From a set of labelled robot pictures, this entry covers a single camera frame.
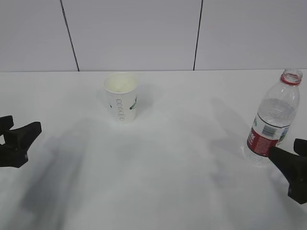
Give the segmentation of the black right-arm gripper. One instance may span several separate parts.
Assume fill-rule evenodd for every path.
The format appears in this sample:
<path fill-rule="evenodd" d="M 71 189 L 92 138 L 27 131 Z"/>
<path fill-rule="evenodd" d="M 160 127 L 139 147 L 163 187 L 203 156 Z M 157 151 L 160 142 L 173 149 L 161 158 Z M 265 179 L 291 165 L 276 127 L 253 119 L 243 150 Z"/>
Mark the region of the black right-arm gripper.
<path fill-rule="evenodd" d="M 299 204 L 307 202 L 307 140 L 296 138 L 292 154 L 278 147 L 269 150 L 270 161 L 289 182 L 288 196 Z"/>

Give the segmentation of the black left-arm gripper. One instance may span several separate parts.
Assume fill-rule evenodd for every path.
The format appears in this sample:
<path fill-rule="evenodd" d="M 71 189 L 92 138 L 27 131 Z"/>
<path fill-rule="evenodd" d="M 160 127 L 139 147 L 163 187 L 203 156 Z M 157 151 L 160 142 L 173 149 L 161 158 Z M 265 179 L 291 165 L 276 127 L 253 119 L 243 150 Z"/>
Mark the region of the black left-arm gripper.
<path fill-rule="evenodd" d="M 20 168 L 28 162 L 28 150 L 41 134 L 40 122 L 32 122 L 24 127 L 12 129 L 12 115 L 0 117 L 0 135 L 4 144 L 0 146 L 0 167 Z"/>

